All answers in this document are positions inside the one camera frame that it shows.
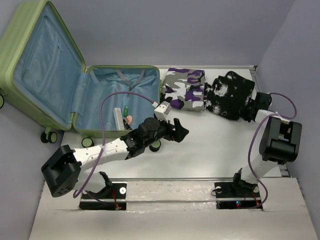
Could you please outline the black white tie-dye garment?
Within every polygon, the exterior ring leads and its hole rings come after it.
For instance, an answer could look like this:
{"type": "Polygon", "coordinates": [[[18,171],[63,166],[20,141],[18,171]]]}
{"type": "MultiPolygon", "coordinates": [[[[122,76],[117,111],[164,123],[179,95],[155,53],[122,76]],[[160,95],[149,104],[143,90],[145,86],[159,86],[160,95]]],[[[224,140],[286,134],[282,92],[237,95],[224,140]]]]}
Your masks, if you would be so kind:
{"type": "Polygon", "coordinates": [[[209,112],[237,121],[252,99],[255,83],[234,71],[204,85],[204,107],[209,112]]]}

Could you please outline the purple camouflage garment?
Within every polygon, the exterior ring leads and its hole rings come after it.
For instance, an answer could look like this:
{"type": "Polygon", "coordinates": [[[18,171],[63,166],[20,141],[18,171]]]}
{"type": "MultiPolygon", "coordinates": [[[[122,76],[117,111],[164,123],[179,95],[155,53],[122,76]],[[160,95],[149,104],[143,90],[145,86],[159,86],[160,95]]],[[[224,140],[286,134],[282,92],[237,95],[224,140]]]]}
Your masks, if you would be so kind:
{"type": "Polygon", "coordinates": [[[204,70],[171,67],[162,82],[160,101],[176,110],[202,112],[205,81],[204,70]]]}

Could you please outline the green suitcase blue lining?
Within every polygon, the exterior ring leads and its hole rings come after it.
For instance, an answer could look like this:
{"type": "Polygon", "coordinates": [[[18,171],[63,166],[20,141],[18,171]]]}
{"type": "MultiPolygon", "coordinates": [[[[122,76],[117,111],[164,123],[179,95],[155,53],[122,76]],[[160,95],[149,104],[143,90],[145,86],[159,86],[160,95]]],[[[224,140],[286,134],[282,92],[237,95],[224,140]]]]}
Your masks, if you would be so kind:
{"type": "Polygon", "coordinates": [[[84,137],[118,138],[113,110],[128,106],[135,129],[154,115],[160,71],[151,65],[93,65],[52,2],[20,2],[0,38],[0,94],[44,127],[84,137]]]}

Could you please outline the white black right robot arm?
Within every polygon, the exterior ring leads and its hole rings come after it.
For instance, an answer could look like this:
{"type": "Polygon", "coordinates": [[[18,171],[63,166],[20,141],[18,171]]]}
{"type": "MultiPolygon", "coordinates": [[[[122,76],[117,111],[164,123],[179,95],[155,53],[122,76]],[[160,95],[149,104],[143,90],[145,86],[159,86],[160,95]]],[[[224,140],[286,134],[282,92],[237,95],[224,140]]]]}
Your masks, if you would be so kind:
{"type": "Polygon", "coordinates": [[[276,92],[257,92],[244,109],[246,120],[258,123],[247,154],[247,165],[233,176],[230,190],[242,196],[258,187],[259,181],[278,165],[294,162],[299,153],[302,124],[294,121],[298,110],[287,96],[276,92]],[[293,116],[284,116],[269,110],[272,95],[281,96],[293,106],[293,116]]]}

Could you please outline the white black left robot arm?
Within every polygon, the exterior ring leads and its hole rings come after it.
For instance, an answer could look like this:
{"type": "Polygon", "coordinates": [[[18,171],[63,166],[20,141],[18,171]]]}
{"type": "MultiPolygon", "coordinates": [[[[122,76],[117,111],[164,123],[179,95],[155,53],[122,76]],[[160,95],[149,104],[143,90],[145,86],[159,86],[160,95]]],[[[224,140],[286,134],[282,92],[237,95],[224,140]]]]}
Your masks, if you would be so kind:
{"type": "Polygon", "coordinates": [[[104,198],[110,194],[112,183],[105,172],[95,172],[97,166],[135,158],[161,139],[180,143],[188,134],[178,118],[170,123],[148,117],[136,129],[106,144],[74,149],[68,144],[60,146],[41,172],[54,198],[71,191],[89,191],[104,198]]]}

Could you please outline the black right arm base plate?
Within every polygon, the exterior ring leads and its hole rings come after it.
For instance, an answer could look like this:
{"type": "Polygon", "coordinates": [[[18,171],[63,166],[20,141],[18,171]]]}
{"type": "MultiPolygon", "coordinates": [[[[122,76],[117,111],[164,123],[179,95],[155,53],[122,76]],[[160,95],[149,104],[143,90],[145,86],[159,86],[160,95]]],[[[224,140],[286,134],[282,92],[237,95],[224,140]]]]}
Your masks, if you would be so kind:
{"type": "Polygon", "coordinates": [[[234,186],[232,181],[215,182],[211,195],[218,210],[253,209],[262,202],[259,191],[234,186]]]}

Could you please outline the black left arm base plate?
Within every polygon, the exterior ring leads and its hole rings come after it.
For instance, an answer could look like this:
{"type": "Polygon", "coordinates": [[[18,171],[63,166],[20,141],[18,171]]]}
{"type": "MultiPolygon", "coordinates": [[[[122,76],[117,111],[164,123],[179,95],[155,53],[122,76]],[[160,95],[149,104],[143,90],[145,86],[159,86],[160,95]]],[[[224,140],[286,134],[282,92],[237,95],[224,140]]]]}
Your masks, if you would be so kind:
{"type": "Polygon", "coordinates": [[[85,191],[78,207],[85,211],[125,211],[127,209],[127,182],[114,181],[112,188],[98,193],[85,191]]]}

